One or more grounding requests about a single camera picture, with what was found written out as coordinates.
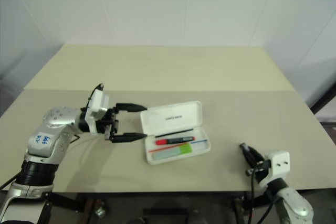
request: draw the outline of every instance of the red pen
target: red pen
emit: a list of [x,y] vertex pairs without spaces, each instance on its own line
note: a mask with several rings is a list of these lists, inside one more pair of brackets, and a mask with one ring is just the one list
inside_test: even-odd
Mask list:
[[157,145],[163,145],[163,144],[179,144],[184,142],[189,142],[195,140],[194,136],[185,136],[185,137],[178,137],[178,138],[170,138],[170,139],[160,139],[156,140],[155,143]]

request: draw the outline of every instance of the table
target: table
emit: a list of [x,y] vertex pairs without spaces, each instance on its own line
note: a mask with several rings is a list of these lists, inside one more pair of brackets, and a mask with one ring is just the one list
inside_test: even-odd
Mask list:
[[[295,189],[336,187],[336,147],[301,97],[262,48],[234,47],[63,46],[0,118],[0,180],[19,170],[47,110],[84,106],[99,82],[111,106],[201,101],[212,150],[152,166],[143,140],[112,144],[86,133],[60,164],[55,192],[250,190],[242,142],[263,154],[289,151]],[[141,132],[138,113],[118,118],[120,133]]]

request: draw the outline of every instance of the black cable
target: black cable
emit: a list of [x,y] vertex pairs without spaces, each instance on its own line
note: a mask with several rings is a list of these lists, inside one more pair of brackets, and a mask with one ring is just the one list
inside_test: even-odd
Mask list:
[[254,167],[252,175],[251,175],[251,203],[250,203],[250,212],[248,216],[248,224],[251,224],[252,222],[252,214],[253,214],[253,207],[254,207],[254,175],[258,167],[259,166]]
[[6,186],[8,186],[11,182],[13,182],[13,181],[16,179],[16,177],[17,177],[18,175],[19,175],[19,173],[16,174],[14,177],[12,177],[9,181],[5,182],[3,185],[1,185],[1,186],[0,186],[0,191],[1,191],[2,189],[4,189]]
[[177,132],[167,133],[167,134],[163,134],[163,135],[159,135],[159,136],[155,136],[155,137],[169,136],[169,135],[173,135],[173,134],[177,134],[177,133],[183,133],[183,132],[187,132],[187,131],[193,131],[193,130],[194,130],[194,129],[188,129],[188,130],[183,130],[183,131],[177,131]]
[[77,140],[79,140],[80,139],[80,136],[79,135],[74,135],[76,138],[74,139],[74,140],[72,140],[71,142],[70,142],[70,144],[72,144],[73,142],[75,142],[75,141],[77,141]]
[[277,199],[274,198],[274,199],[271,201],[271,203],[269,204],[269,206],[268,206],[266,212],[264,213],[264,215],[263,215],[263,216],[260,218],[260,220],[258,221],[258,224],[261,224],[261,223],[264,221],[264,219],[268,216],[269,212],[272,210],[272,207],[273,207],[274,203],[275,203],[278,199],[279,199],[279,198],[277,198]]

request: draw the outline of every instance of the label sticker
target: label sticker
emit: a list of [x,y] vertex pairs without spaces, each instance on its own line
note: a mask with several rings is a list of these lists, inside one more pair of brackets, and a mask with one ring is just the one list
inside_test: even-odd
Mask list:
[[178,119],[178,118],[182,118],[182,115],[170,116],[169,118],[166,118],[166,120],[173,120],[173,119]]
[[53,137],[53,135],[50,135],[50,134],[46,134],[46,133],[43,133],[43,132],[39,132],[37,135],[36,135],[36,143],[38,144],[43,144],[43,145],[46,145],[48,143],[50,143],[50,139]]

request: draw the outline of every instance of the white wall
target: white wall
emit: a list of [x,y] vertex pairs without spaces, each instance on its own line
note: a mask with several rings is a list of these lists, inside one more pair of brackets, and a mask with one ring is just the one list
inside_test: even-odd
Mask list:
[[63,43],[265,46],[312,104],[336,79],[335,11],[336,0],[1,0],[0,105]]

